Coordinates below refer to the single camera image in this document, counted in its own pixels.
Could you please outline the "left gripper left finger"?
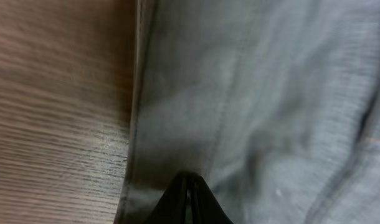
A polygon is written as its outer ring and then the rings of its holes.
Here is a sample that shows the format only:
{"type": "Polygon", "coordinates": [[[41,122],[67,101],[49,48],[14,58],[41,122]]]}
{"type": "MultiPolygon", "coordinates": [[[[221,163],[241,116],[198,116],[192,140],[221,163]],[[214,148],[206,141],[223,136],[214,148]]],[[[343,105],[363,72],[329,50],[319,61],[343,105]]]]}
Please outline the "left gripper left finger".
{"type": "Polygon", "coordinates": [[[186,216],[188,175],[179,173],[143,224],[183,224],[186,216]]]}

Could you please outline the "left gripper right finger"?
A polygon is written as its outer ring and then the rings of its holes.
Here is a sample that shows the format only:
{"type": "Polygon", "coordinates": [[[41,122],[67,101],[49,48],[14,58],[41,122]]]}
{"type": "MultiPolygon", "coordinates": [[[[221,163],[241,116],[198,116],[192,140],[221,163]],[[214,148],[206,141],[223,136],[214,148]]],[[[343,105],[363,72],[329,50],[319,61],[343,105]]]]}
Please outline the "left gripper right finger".
{"type": "Polygon", "coordinates": [[[200,175],[188,174],[188,189],[193,224],[233,224],[200,175]]]}

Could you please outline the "grey shorts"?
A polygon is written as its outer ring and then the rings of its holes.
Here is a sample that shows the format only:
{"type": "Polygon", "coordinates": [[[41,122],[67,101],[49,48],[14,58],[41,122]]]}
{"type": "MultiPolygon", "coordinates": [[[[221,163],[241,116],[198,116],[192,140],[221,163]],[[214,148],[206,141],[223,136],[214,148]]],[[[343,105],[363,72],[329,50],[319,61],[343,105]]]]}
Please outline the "grey shorts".
{"type": "Polygon", "coordinates": [[[115,221],[180,171],[234,223],[380,223],[380,0],[138,1],[115,221]]]}

